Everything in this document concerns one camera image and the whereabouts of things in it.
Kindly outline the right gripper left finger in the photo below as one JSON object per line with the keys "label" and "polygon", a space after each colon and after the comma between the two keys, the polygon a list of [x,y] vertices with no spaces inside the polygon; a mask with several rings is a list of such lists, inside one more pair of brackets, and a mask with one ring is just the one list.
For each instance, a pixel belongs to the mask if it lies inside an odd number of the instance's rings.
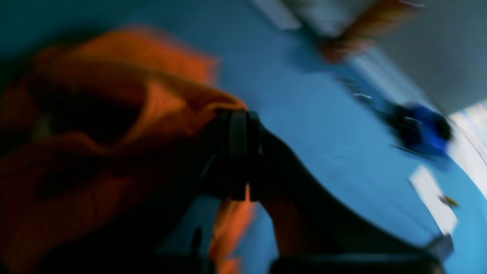
{"label": "right gripper left finger", "polygon": [[50,251],[38,265],[40,274],[213,274],[214,264],[200,256],[204,230],[190,229],[180,254],[159,255],[200,194],[243,201],[248,186],[248,113],[221,111],[186,145],[175,176],[128,213]]}

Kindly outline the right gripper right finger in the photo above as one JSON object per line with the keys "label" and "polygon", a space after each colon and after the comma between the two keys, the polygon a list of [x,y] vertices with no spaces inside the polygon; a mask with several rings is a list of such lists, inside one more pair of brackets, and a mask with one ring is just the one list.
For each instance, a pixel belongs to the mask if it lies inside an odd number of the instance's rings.
{"label": "right gripper right finger", "polygon": [[270,215],[279,256],[271,274],[443,274],[437,237],[403,241],[349,209],[320,185],[292,149],[247,115],[249,195]]}

